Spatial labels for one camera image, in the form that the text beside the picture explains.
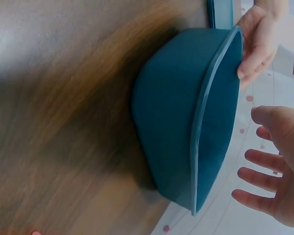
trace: wood grain surface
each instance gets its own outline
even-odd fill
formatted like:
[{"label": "wood grain surface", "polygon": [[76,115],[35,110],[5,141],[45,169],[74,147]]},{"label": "wood grain surface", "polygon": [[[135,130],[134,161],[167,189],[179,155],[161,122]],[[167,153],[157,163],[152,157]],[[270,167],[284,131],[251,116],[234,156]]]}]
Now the wood grain surface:
[{"label": "wood grain surface", "polygon": [[0,0],[0,235],[148,235],[154,189],[129,112],[142,64],[204,0]]}]

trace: finger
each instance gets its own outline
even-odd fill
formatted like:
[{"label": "finger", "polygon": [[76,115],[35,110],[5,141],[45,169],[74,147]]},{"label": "finger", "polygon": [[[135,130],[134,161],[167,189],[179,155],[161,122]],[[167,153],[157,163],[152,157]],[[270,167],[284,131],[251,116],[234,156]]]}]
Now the finger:
[{"label": "finger", "polygon": [[258,72],[254,72],[250,75],[244,76],[240,82],[240,89],[241,90],[245,89],[250,83],[252,83],[259,76],[259,74],[260,73]]},{"label": "finger", "polygon": [[247,183],[274,193],[277,192],[278,186],[281,181],[281,178],[266,175],[264,173],[246,167],[240,168],[237,174],[242,180],[246,181]]},{"label": "finger", "polygon": [[255,69],[255,71],[256,72],[259,72],[259,73],[262,73],[264,70],[266,70],[269,66],[270,66],[270,64],[271,64],[271,62],[273,61],[273,59],[274,59],[274,57],[275,57],[275,55],[276,55],[276,52],[277,52],[277,50],[274,50],[271,54],[270,54],[270,56],[268,56],[256,69]]},{"label": "finger", "polygon": [[257,196],[240,189],[234,190],[232,192],[232,197],[246,207],[273,216],[273,198]]},{"label": "finger", "polygon": [[264,153],[254,149],[246,151],[245,158],[256,165],[265,167],[278,173],[283,173],[286,165],[282,156],[271,153]]},{"label": "finger", "polygon": [[253,74],[257,67],[265,61],[269,56],[270,52],[268,47],[264,45],[255,46],[252,49],[251,54],[241,62],[238,67],[238,77],[240,79],[244,78],[247,75]]},{"label": "finger", "polygon": [[258,127],[256,134],[262,139],[272,141],[270,132],[263,126]]},{"label": "finger", "polygon": [[274,145],[294,171],[294,109],[261,106],[252,109],[251,116],[270,132]]},{"label": "finger", "polygon": [[272,54],[264,60],[256,69],[254,72],[252,72],[249,75],[245,75],[243,78],[241,78],[240,83],[240,89],[245,89],[250,83],[252,83],[264,70],[266,70],[271,62],[273,61],[274,57],[276,55],[276,50],[272,52]]}]

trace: human hand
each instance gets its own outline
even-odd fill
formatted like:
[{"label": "human hand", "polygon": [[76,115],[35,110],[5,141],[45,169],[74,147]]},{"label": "human hand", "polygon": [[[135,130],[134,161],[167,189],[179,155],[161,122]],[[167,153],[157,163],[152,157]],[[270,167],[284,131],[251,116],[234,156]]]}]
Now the human hand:
[{"label": "human hand", "polygon": [[274,59],[278,45],[273,43],[278,22],[270,11],[258,5],[254,5],[238,22],[244,41],[243,61],[237,72],[241,89],[267,69]]},{"label": "human hand", "polygon": [[275,192],[274,198],[265,198],[242,190],[235,190],[235,200],[260,212],[273,216],[284,225],[294,227],[294,109],[261,106],[251,112],[255,123],[262,125],[257,135],[273,141],[280,155],[248,150],[245,158],[259,166],[283,173],[282,178],[269,176],[245,167],[238,176],[246,182]]}]

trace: teal plastic bowl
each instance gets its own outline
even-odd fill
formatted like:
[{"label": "teal plastic bowl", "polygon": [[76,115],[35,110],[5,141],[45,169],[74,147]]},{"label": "teal plastic bowl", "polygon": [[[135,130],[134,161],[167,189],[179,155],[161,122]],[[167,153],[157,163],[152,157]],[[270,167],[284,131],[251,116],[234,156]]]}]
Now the teal plastic bowl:
[{"label": "teal plastic bowl", "polygon": [[242,33],[192,28],[142,68],[132,115],[159,192],[195,215],[224,160],[235,119]]}]

